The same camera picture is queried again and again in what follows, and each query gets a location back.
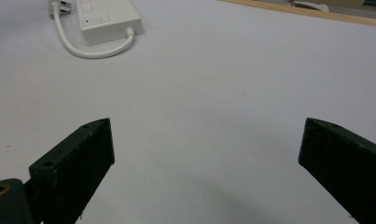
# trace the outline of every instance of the white cable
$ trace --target white cable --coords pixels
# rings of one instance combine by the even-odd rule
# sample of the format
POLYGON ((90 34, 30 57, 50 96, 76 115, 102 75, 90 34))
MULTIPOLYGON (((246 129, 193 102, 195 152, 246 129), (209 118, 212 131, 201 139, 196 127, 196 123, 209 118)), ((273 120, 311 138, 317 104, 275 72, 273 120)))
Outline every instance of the white cable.
POLYGON ((100 59, 100 58, 106 58, 111 57, 117 54, 120 54, 121 52, 125 51, 126 49, 129 49, 132 45, 132 42, 134 40, 134 30, 132 27, 128 27, 126 29, 126 34, 128 36, 127 40, 118 48, 111 49, 104 52, 84 52, 79 49, 76 49, 74 46, 71 45, 71 43, 68 41, 68 39, 65 36, 65 33, 63 31, 62 22, 60 21, 60 6, 53 2, 51 3, 53 6, 53 14, 54 14, 54 20, 56 21, 57 29, 59 30, 60 37, 63 41, 63 44, 65 47, 75 56, 81 57, 81 58, 91 58, 91 59, 100 59))

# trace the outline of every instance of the power strip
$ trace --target power strip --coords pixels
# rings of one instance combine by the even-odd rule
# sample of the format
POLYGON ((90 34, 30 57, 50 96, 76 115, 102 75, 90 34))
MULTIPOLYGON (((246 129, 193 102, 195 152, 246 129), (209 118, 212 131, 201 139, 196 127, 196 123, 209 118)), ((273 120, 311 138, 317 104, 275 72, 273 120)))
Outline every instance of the power strip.
POLYGON ((125 38, 132 27, 144 33, 141 17, 129 0, 77 0, 80 31, 88 46, 125 38))

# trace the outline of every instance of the white electronic device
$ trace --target white electronic device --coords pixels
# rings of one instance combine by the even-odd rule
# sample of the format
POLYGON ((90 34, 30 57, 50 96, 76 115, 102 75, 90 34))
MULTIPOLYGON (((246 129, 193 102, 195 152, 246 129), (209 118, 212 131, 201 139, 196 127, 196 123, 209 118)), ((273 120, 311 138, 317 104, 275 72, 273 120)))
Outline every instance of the white electronic device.
POLYGON ((77 0, 80 31, 88 46, 122 39, 131 27, 144 33, 141 17, 129 0, 77 0))

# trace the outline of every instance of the power cord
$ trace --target power cord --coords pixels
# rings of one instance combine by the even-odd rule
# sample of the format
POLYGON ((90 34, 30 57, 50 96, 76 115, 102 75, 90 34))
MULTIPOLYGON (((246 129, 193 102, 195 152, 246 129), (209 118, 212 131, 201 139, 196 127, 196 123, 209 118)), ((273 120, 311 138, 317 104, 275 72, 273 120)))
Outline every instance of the power cord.
POLYGON ((80 58, 101 59, 101 58, 112 57, 117 54, 120 54, 126 49, 129 49, 130 46, 132 45, 135 34, 134 34, 134 30, 132 29, 132 27, 128 27, 125 31, 128 37, 127 40, 120 47, 116 49, 111 49, 111 50, 104 51, 104 52, 85 52, 85 51, 76 49, 74 46, 72 46, 72 44, 68 41, 68 39, 65 36, 62 22, 60 20, 60 13, 62 11, 60 1, 49 0, 49 2, 51 3, 51 6, 53 8, 52 14, 54 16, 54 20, 56 21, 56 26, 57 26, 57 29, 59 30, 60 38, 62 39, 64 46, 68 49, 69 52, 71 52, 71 54, 80 58))

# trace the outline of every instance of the white table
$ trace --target white table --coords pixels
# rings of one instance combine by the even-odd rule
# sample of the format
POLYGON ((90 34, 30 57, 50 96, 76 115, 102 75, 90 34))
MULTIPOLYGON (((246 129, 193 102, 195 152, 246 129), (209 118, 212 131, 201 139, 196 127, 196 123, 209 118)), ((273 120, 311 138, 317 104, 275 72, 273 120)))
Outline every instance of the white table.
MULTIPOLYGON (((80 125, 111 118, 116 164, 77 223, 356 223, 298 155, 308 117, 376 143, 376 27, 213 0, 132 3, 146 33, 83 60, 45 1, 0 2, 0 180, 25 182, 80 125)), ((62 22, 79 46, 77 15, 62 22)))

